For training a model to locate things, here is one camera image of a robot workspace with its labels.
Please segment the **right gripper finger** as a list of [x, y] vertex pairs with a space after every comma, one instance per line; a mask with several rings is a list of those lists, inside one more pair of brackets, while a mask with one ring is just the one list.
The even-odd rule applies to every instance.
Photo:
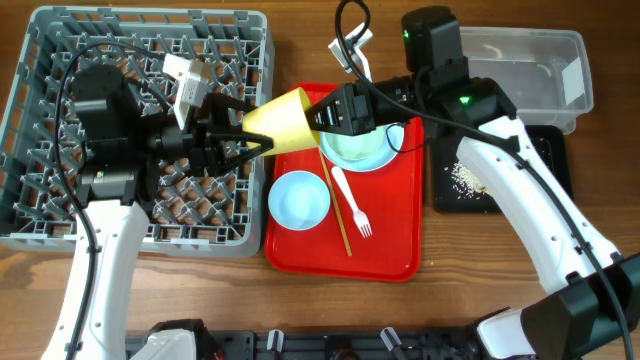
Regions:
[[307, 118], [348, 118], [347, 92], [349, 84], [343, 84], [325, 94], [305, 111]]
[[344, 134], [344, 128], [341, 126], [339, 115], [335, 112], [306, 113], [305, 116], [311, 130]]

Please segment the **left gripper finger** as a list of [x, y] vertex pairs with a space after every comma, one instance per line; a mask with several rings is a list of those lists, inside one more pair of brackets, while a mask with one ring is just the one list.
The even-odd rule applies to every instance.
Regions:
[[208, 134], [207, 175], [225, 175], [273, 148], [273, 139], [264, 135], [244, 131]]
[[240, 111], [243, 113], [249, 113], [257, 109], [257, 106], [247, 103], [243, 100], [236, 99], [232, 96], [220, 94], [219, 95], [219, 116], [222, 119], [229, 119], [229, 111]]

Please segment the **green bowl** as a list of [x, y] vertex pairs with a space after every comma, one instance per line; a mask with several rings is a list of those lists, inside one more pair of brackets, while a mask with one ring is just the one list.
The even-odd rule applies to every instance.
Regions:
[[381, 129], [357, 136], [328, 133], [325, 135], [325, 140], [328, 147], [340, 158], [357, 161], [378, 151], [383, 141], [383, 134]]

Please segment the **yellow plastic cup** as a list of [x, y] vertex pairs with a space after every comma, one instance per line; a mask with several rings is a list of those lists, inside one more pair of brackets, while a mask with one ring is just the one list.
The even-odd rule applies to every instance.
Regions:
[[311, 107], [306, 92], [295, 88], [244, 115], [242, 130], [264, 135], [274, 146], [264, 156], [291, 153], [318, 147], [320, 135], [311, 130], [305, 111]]

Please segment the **light blue bowl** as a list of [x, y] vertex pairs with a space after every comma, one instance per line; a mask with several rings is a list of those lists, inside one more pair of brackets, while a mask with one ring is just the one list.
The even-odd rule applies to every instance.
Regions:
[[268, 195], [268, 210], [280, 226], [306, 231], [325, 219], [330, 202], [328, 187], [318, 175], [296, 170], [275, 180]]

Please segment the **wooden chopstick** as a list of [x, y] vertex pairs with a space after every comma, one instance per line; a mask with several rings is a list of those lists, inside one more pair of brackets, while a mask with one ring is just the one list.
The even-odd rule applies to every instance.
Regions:
[[343, 243], [344, 243], [345, 251], [346, 251], [347, 256], [351, 257], [352, 256], [352, 250], [351, 250], [350, 242], [349, 242], [349, 239], [348, 239], [348, 236], [346, 234], [345, 227], [344, 227], [341, 211], [340, 211], [339, 204], [338, 204], [338, 201], [337, 201], [337, 198], [336, 198], [336, 194], [335, 194], [335, 191], [334, 191], [333, 183], [331, 181], [331, 176], [329, 174], [329, 169], [327, 167], [325, 157], [324, 157], [324, 155], [323, 155], [323, 153], [322, 153], [320, 148], [318, 148], [318, 153], [319, 153], [320, 163], [321, 163], [322, 168], [323, 168], [325, 180], [326, 180], [326, 183], [327, 183], [327, 187], [329, 189], [331, 202], [332, 202], [332, 205], [333, 205], [333, 208], [334, 208], [334, 212], [336, 214], [337, 223], [338, 223], [338, 226], [339, 226], [339, 229], [340, 229], [340, 235], [341, 235]]

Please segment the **rice and peanut leftovers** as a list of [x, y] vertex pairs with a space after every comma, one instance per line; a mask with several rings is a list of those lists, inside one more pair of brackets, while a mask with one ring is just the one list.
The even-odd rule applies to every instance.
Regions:
[[490, 194], [488, 188], [460, 162], [456, 162], [452, 166], [451, 180], [453, 181], [453, 189], [457, 191], [461, 197], [476, 198], [481, 194]]

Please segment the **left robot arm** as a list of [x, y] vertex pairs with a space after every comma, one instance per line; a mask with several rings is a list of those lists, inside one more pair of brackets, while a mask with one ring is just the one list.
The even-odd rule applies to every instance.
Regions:
[[68, 191], [78, 239], [46, 359], [124, 358], [133, 271], [160, 190], [159, 161], [187, 159], [197, 175], [224, 175], [274, 147], [273, 137], [230, 123], [229, 110], [253, 107], [208, 93], [206, 64], [168, 55], [163, 71], [178, 91], [173, 107], [153, 115], [135, 102], [140, 81], [114, 65], [94, 65], [71, 82], [92, 154]]

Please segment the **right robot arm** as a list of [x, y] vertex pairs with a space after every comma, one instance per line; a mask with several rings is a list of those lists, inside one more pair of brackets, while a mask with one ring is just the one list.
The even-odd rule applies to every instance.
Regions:
[[362, 135], [420, 118], [457, 138], [456, 156], [488, 189], [523, 242], [545, 297], [472, 328], [494, 359], [578, 359], [614, 340], [632, 358], [639, 259], [625, 257], [575, 206], [539, 157], [517, 109], [492, 79], [473, 77], [456, 17], [445, 6], [401, 20], [408, 74], [339, 86], [306, 113], [314, 130]]

